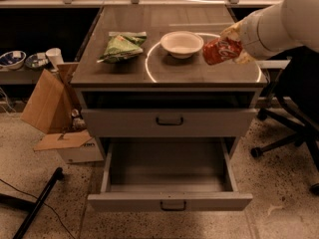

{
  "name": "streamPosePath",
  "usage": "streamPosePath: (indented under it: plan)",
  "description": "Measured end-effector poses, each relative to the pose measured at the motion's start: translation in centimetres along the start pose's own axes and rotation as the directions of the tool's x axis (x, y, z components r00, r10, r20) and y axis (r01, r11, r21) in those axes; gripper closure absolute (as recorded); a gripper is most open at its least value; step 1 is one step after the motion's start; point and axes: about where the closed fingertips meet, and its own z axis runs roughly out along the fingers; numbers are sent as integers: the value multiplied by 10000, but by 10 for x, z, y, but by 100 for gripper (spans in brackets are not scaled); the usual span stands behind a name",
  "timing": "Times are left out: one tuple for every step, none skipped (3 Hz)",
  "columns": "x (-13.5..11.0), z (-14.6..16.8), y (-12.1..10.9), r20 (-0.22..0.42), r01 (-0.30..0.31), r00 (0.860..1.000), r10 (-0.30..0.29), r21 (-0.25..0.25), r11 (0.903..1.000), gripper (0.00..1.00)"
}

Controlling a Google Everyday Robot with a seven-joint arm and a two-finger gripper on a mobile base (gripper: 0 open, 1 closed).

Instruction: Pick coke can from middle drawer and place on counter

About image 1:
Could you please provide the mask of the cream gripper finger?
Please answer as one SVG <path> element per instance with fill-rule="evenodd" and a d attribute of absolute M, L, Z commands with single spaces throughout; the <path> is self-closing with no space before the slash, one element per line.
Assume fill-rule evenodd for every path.
<path fill-rule="evenodd" d="M 253 62 L 254 58 L 250 56 L 245 50 L 242 50 L 237 58 L 233 60 L 234 63 L 243 65 Z"/>
<path fill-rule="evenodd" d="M 222 40 L 230 39 L 233 41 L 240 41 L 240 30 L 241 30 L 242 22 L 238 21 L 231 26 L 227 27 L 220 33 L 220 38 Z"/>

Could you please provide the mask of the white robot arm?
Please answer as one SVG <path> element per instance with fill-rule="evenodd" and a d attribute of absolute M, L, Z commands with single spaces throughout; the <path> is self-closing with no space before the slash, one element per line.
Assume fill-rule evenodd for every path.
<path fill-rule="evenodd" d="M 241 44 L 238 63 L 249 57 L 265 60 L 301 46 L 319 52 L 319 0 L 283 0 L 249 14 L 220 37 Z"/>

